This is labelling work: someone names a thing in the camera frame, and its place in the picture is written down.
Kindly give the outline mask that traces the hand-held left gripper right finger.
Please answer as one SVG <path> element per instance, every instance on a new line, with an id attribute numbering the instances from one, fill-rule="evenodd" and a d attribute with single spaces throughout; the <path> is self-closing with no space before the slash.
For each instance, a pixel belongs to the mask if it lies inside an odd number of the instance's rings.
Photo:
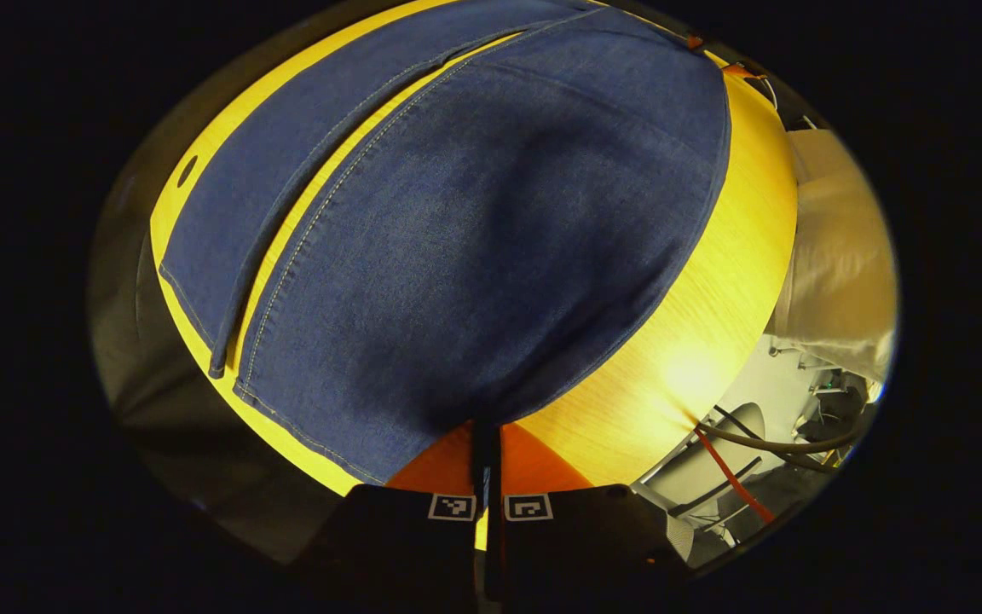
<path id="1" fill-rule="evenodd" d="M 665 519 L 630 487 L 510 495 L 487 429 L 487 597 L 503 609 L 659 609 L 692 580 Z"/>

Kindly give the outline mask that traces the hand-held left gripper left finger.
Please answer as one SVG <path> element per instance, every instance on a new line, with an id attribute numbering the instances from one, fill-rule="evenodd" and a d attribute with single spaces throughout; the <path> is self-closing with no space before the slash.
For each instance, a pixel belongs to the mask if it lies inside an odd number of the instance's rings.
<path id="1" fill-rule="evenodd" d="M 475 609 L 480 434 L 467 422 L 386 485 L 352 487 L 308 546 L 310 597 L 324 609 Z"/>

